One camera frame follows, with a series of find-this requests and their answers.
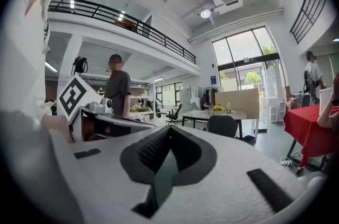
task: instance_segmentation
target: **person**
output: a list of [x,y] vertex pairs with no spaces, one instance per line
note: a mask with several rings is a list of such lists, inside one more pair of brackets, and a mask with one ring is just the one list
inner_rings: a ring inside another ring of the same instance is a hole
[[331,109],[334,103],[339,103],[339,73],[336,74],[333,80],[333,93],[318,118],[319,126],[330,128],[332,133],[338,135],[335,153],[323,155],[320,160],[320,162],[322,162],[326,158],[329,159],[329,163],[324,167],[324,173],[327,175],[333,172],[335,163],[339,160],[339,111],[331,115]]
[[108,62],[111,76],[108,80],[105,97],[112,100],[113,114],[119,117],[129,117],[131,104],[131,79],[122,69],[122,58],[112,55]]
[[311,51],[306,53],[306,59],[308,63],[304,72],[306,86],[304,92],[309,92],[311,94],[313,104],[318,104],[320,103],[320,90],[325,88],[322,80],[323,73],[319,69],[319,66],[315,63],[316,57]]
[[0,30],[0,109],[21,111],[41,121],[48,130],[62,132],[70,142],[65,117],[52,116],[45,103],[45,59],[51,0],[9,0]]
[[330,115],[333,102],[336,100],[339,100],[339,73],[336,74],[333,80],[333,92],[331,98],[328,100],[318,119],[319,126],[331,128],[333,133],[339,135],[339,111]]

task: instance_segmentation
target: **wooden panel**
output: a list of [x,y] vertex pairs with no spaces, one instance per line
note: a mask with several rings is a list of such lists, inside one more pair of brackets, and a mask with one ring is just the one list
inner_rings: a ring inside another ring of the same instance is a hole
[[258,88],[243,91],[226,91],[216,93],[216,104],[226,109],[231,103],[232,110],[245,111],[247,119],[259,119],[260,104]]

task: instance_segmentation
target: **black metal railing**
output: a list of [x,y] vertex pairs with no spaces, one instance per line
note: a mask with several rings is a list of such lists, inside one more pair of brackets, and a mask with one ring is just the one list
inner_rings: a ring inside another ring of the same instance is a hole
[[168,36],[152,28],[150,25],[108,6],[85,0],[52,0],[48,11],[80,15],[120,26],[145,38],[149,38],[196,64],[195,55]]
[[298,44],[317,21],[325,3],[326,0],[304,0],[302,3],[301,10],[290,30]]

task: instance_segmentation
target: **gray t-shirt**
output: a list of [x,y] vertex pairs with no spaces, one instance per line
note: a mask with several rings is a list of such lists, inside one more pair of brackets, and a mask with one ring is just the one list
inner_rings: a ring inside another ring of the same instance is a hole
[[105,97],[112,100],[113,114],[122,116],[125,97],[131,94],[131,79],[125,71],[114,72],[108,80]]

